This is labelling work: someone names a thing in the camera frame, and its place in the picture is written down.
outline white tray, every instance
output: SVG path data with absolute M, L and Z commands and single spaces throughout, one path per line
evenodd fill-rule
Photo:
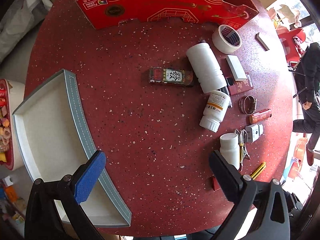
M 84 118 L 76 76 L 61 70 L 28 96 L 13 113 L 18 146 L 33 181 L 60 180 L 87 162 L 96 147 Z M 104 169 L 81 207 L 97 227 L 127 227 L 131 212 Z M 56 201 L 62 221 L 68 222 Z

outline metal ring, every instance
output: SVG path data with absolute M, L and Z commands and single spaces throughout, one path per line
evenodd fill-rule
M 253 114 L 256 111 L 257 107 L 257 99 L 253 96 L 247 96 L 240 99 L 239 107 L 242 113 L 250 115 Z

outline blue gripper pad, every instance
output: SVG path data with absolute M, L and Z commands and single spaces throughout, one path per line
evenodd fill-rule
M 94 184 L 106 165 L 106 155 L 100 152 L 75 184 L 75 199 L 78 204 L 88 199 Z

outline speckled tabletop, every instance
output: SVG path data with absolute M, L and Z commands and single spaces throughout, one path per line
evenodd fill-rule
M 292 93 L 285 55 L 268 14 L 239 30 L 242 48 L 235 52 L 254 84 L 257 110 L 272 109 L 263 121 L 264 135 L 247 144 L 251 160 L 242 174 L 263 161 L 258 180 L 279 179 L 292 130 Z M 208 155 L 219 149 L 219 136 L 244 128 L 248 118 L 238 108 L 227 111 L 217 133 L 199 126 L 208 95 L 192 88 L 148 83 L 151 66 L 190 69 L 186 50 L 204 37 L 225 75 L 226 55 L 212 44 L 212 24 L 180 19 L 94 30 L 74 0 L 56 0 L 33 48 L 25 96 L 62 68 L 76 74 L 82 106 L 97 148 L 107 157 L 106 169 L 132 211 L 129 228 L 101 229 L 126 236 L 179 235 L 220 225 L 232 208 L 222 190 L 213 192 Z M 268 36 L 265 51 L 255 34 Z

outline person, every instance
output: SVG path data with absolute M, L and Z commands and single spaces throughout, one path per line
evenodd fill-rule
M 312 133 L 306 144 L 307 161 L 310 166 L 314 161 L 314 149 L 320 137 L 320 46 L 312 43 L 298 62 L 294 75 L 297 90 L 302 91 L 299 102 L 302 105 L 304 119 L 293 121 L 293 132 Z

